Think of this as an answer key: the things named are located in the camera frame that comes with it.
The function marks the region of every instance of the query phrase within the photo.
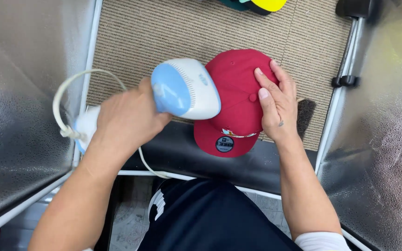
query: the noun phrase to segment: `cap embroidery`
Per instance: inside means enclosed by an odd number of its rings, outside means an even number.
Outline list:
[[[256,135],[256,134],[249,134],[248,136],[238,136],[238,135],[234,134],[232,131],[225,130],[225,129],[223,129],[222,133],[224,133],[228,136],[231,136],[231,137],[235,137],[235,138],[247,138],[247,137]]]

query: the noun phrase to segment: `red baseball cap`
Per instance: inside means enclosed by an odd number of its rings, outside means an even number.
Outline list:
[[[263,111],[258,98],[261,86],[254,76],[259,67],[272,82],[279,81],[269,67],[271,58],[252,49],[228,50],[218,54],[205,68],[217,87],[220,113],[194,122],[197,145],[218,157],[238,157],[247,153],[263,130]]]

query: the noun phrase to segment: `white sleeve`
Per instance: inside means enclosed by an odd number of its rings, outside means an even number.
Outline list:
[[[351,251],[345,242],[345,238],[338,233],[305,233],[299,235],[294,242],[303,251]]]

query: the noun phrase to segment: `cap button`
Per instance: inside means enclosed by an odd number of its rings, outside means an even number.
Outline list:
[[[257,94],[255,94],[255,93],[250,94],[249,95],[249,100],[251,102],[255,102],[257,100]]]

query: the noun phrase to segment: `round sticker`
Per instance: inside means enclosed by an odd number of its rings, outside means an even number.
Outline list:
[[[220,152],[228,152],[234,147],[234,140],[231,137],[224,136],[217,140],[215,146]]]

